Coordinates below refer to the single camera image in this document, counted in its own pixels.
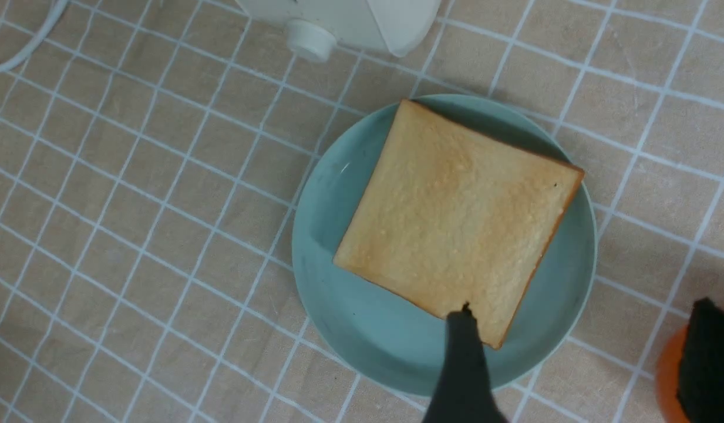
slice of toast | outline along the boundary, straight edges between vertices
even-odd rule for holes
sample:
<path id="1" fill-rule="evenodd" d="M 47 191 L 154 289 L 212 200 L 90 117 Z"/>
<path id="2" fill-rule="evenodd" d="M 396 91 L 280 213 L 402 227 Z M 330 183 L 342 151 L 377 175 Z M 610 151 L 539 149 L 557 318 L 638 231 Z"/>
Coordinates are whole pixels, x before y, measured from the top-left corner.
<path id="1" fill-rule="evenodd" d="M 583 177 L 404 100 L 333 263 L 500 348 Z"/>

